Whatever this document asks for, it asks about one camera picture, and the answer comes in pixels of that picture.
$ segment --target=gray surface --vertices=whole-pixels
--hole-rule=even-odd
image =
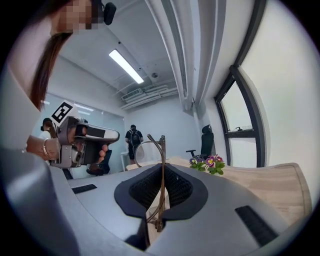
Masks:
[[[140,222],[122,212],[115,202],[114,189],[121,181],[136,176],[150,166],[152,165],[111,175],[69,180],[71,187],[87,184],[97,186],[94,190],[77,195],[73,194],[67,180],[62,178],[62,171],[52,168],[59,201],[74,228],[82,254],[97,255],[91,248],[101,247],[103,241],[105,246],[112,246],[110,250],[113,254],[133,255],[128,245],[116,239],[116,236],[127,238],[135,232]],[[208,200],[191,219],[168,221],[159,238],[146,252],[154,255],[248,254],[258,249],[259,245],[235,212],[235,208],[246,205],[251,206],[277,233],[280,234],[287,228],[286,222],[273,208],[237,183],[190,168],[174,166],[202,180],[208,189]]]
[[[237,183],[187,167],[173,166],[200,179],[208,189],[208,200],[191,219],[168,221],[147,252],[155,255],[248,254],[259,246],[235,212],[235,208],[246,205],[251,206],[277,233],[288,227],[273,208]]]
[[[50,171],[58,201],[73,229],[81,255],[149,255],[123,242],[98,223],[77,199],[61,169],[51,167]],[[105,218],[110,218],[108,212],[105,213]]]
[[[104,176],[69,179],[68,183],[71,188],[94,184],[97,188],[76,194],[76,197],[102,226],[118,238],[126,240],[129,236],[137,233],[141,219],[124,214],[115,201],[114,191],[119,183],[142,173],[148,168],[149,166]]]
[[[0,169],[1,185],[7,200],[31,237],[49,255],[80,255],[75,234],[57,200],[45,161],[21,150],[0,148]],[[11,223],[6,222],[5,216],[2,218],[6,231],[10,232]]]

